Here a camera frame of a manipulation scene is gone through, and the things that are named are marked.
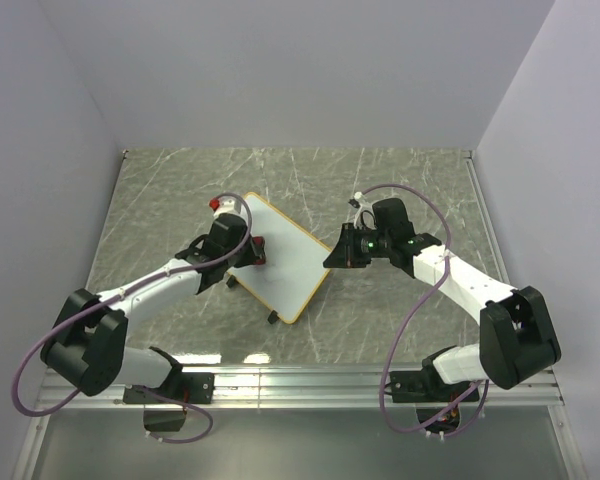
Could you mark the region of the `red heart-shaped eraser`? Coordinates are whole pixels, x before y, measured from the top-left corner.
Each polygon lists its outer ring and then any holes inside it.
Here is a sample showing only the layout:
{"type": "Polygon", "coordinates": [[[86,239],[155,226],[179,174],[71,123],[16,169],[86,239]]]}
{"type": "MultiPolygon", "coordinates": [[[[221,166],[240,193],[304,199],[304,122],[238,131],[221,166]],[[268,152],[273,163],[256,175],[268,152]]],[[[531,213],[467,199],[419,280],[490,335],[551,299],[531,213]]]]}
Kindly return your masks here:
{"type": "Polygon", "coordinates": [[[265,239],[262,236],[252,236],[252,252],[254,254],[254,265],[264,265],[266,263],[265,239]]]}

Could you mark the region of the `yellow framed whiteboard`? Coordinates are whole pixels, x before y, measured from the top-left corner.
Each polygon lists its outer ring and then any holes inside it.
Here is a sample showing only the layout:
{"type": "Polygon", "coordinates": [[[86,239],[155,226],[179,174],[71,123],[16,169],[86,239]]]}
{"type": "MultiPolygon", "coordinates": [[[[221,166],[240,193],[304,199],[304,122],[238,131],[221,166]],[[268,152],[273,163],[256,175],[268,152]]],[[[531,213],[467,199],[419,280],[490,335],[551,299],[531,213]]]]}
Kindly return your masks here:
{"type": "Polygon", "coordinates": [[[323,261],[331,249],[258,194],[249,192],[244,200],[252,214],[251,235],[265,239],[266,263],[228,274],[269,314],[275,310],[278,322],[293,324],[326,279],[323,261]]]}

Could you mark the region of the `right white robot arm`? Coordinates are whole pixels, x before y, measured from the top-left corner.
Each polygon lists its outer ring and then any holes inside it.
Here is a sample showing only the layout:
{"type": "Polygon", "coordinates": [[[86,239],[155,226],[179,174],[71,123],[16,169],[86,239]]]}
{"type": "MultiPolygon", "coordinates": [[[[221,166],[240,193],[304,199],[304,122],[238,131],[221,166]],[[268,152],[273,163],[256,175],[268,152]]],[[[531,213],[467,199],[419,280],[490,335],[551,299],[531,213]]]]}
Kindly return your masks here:
{"type": "Polygon", "coordinates": [[[445,249],[428,233],[416,233],[402,200],[350,201],[357,212],[343,224],[327,269],[364,268],[374,259],[389,263],[440,292],[478,325],[479,340],[452,346],[423,362],[421,386],[435,400],[462,382],[489,380],[509,390],[555,365],[561,347],[543,295],[528,286],[516,289],[489,277],[445,249]]]}

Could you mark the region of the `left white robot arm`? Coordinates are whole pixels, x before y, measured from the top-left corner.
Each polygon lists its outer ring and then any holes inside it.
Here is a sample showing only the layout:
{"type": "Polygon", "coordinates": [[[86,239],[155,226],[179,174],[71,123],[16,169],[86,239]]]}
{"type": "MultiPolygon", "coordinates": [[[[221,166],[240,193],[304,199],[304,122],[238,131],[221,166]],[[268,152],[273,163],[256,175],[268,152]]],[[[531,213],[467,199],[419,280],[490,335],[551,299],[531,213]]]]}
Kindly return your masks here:
{"type": "Polygon", "coordinates": [[[95,396],[114,383],[143,386],[160,402],[184,398],[183,365],[158,347],[127,345],[132,329],[177,301],[198,295],[223,280],[231,268],[266,262],[265,240],[247,232],[234,214],[217,217],[207,234],[155,272],[114,290],[73,292],[56,320],[83,318],[45,342],[40,358],[76,389],[95,396]]]}

